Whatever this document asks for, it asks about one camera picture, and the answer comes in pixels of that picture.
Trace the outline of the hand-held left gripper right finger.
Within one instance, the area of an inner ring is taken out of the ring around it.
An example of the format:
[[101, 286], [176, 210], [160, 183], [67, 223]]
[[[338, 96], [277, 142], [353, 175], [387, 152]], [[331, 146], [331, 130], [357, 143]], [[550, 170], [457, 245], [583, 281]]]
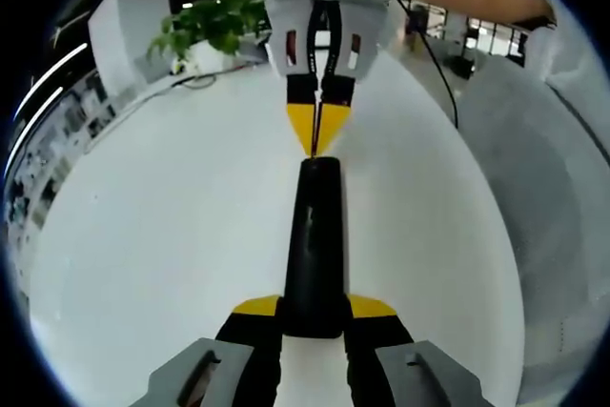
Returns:
[[344, 330], [355, 406], [489, 406], [480, 380], [428, 340], [414, 341], [385, 302], [349, 295]]

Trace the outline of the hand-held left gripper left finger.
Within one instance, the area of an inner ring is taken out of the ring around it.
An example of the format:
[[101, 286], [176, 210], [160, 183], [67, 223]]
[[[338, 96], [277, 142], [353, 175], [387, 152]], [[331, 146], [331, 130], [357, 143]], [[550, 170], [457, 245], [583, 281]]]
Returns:
[[154, 370], [135, 406], [272, 406], [280, 382], [277, 295], [236, 306], [214, 338], [200, 338]]

